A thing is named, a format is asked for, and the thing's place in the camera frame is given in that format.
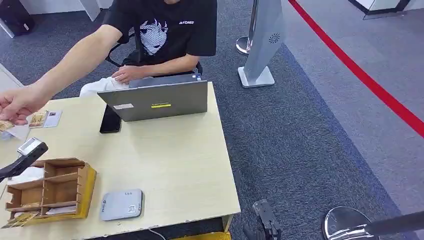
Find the office chair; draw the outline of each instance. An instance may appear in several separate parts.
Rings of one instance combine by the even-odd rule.
[[[107,57],[105,59],[106,61],[108,61],[109,63],[111,63],[111,64],[113,64],[115,66],[117,66],[118,68],[122,67],[123,66],[122,64],[119,64],[116,61],[112,60],[111,54],[112,54],[112,52],[115,49],[119,48],[122,44],[127,44],[132,37],[135,37],[135,48],[138,50],[138,61],[137,62],[138,63],[141,62],[142,54],[143,54],[143,48],[141,46],[142,40],[140,38],[140,28],[139,27],[134,27],[133,29],[134,29],[134,32],[129,35],[129,38],[128,38],[128,41],[127,42],[125,42],[125,43],[117,43],[114,47],[112,47],[112,49],[110,50],[109,54],[107,55]],[[202,75],[203,74],[203,67],[202,67],[202,65],[201,65],[200,62],[197,63],[196,68],[197,68],[198,73],[200,75]]]

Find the wooden organizer box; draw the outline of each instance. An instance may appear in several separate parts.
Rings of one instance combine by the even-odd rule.
[[[6,203],[10,220],[21,212],[40,212],[26,224],[87,218],[97,175],[88,163],[66,158],[36,161],[32,167],[44,168],[42,179],[7,186],[12,194]],[[71,206],[76,206],[76,211],[46,214],[50,209]]]

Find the white cloth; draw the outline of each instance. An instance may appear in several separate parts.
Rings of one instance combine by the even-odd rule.
[[[30,166],[25,169],[19,176],[14,176],[7,181],[7,185],[27,183],[44,177],[44,167]]]
[[[121,90],[128,89],[130,86],[128,84],[120,83],[115,80],[113,77],[102,78],[100,81],[91,82],[85,84],[81,88],[79,93],[80,97],[96,95],[98,92],[102,91],[112,91],[112,90]]]

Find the floor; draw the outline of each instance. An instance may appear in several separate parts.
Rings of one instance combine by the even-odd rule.
[[[362,20],[348,1],[299,0],[374,80],[424,120],[424,9]],[[285,5],[286,45],[403,214],[424,209],[424,139],[375,97]],[[418,233],[424,239],[424,231]]]
[[[217,55],[201,60],[203,78],[215,86],[242,209],[230,228],[232,238],[246,239],[244,224],[256,228],[252,204],[262,198],[271,203],[284,239],[323,239],[322,217],[339,205],[360,209],[372,220],[422,210],[424,140],[349,72],[288,2],[285,45],[269,63],[276,84],[241,87],[237,67],[246,58],[234,43],[247,34],[247,2],[219,0]],[[363,21],[348,1],[299,3],[361,67],[424,118],[422,12]],[[334,9],[339,11],[330,14]],[[37,15],[30,35],[10,39],[0,32],[0,63],[25,85],[33,83],[93,32],[103,15],[94,23],[84,12]],[[122,59],[132,48],[124,46],[113,57]],[[83,84],[114,71],[104,62],[55,98],[75,97]],[[219,219],[158,229],[167,238],[221,230]],[[142,231],[108,238],[154,237]]]

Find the red line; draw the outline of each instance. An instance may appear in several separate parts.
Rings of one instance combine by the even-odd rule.
[[[390,95],[382,86],[372,79],[361,67],[356,64],[312,19],[311,16],[300,6],[296,0],[288,0],[294,9],[300,14],[312,30],[331,49],[331,51],[352,71],[353,74],[367,86],[381,101],[383,101],[393,112],[403,119],[421,137],[424,138],[424,122],[415,116],[408,108]]]

